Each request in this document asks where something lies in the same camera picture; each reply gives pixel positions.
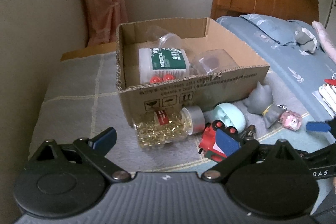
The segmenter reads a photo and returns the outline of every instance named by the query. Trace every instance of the pink toy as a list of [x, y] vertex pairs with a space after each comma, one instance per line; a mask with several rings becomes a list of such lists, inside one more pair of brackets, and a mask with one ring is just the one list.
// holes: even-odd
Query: pink toy
[[284, 128], [297, 131], [302, 125], [302, 116], [291, 110], [286, 110], [279, 119]]

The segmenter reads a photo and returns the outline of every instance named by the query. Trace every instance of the gray cat plush toy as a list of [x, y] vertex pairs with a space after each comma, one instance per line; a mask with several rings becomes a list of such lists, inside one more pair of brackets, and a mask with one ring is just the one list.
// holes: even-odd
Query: gray cat plush toy
[[271, 88], [259, 82], [257, 88], [251, 92], [250, 96], [243, 100], [243, 104], [247, 107], [249, 113], [263, 115], [267, 129], [277, 122], [285, 112], [284, 108], [273, 104]]

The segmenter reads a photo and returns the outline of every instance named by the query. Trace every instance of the cardboard box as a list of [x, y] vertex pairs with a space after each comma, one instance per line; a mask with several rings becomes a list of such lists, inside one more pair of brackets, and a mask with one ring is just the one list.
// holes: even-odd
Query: cardboard box
[[[191, 61], [196, 54], [222, 48], [226, 50], [238, 69], [210, 76], [193, 75], [170, 83], [140, 85], [139, 48], [155, 47], [147, 42], [145, 32], [158, 25], [180, 36]], [[203, 111], [224, 102], [246, 98], [262, 82], [269, 64], [244, 41], [210, 18], [158, 19], [120, 24], [117, 30], [117, 89], [126, 119], [132, 119], [158, 108], [198, 105]]]

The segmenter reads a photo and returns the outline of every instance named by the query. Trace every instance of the metal screw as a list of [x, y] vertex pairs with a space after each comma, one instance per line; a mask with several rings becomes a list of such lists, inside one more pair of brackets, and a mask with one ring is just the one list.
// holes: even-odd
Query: metal screw
[[131, 177], [131, 174], [126, 171], [116, 171], [113, 173], [112, 177], [115, 180], [126, 180]]
[[216, 171], [216, 170], [208, 170], [208, 171], [206, 171], [206, 172], [203, 173], [203, 176], [204, 176], [206, 179], [215, 180], [215, 179], [220, 178], [221, 173], [219, 173], [219, 172]]

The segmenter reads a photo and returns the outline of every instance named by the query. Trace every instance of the red sticker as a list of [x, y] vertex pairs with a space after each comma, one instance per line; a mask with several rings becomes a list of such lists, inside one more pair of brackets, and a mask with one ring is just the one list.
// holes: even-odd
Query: red sticker
[[155, 114], [157, 116], [157, 121], [159, 125], [163, 126], [169, 123], [168, 115], [164, 110], [156, 110]]

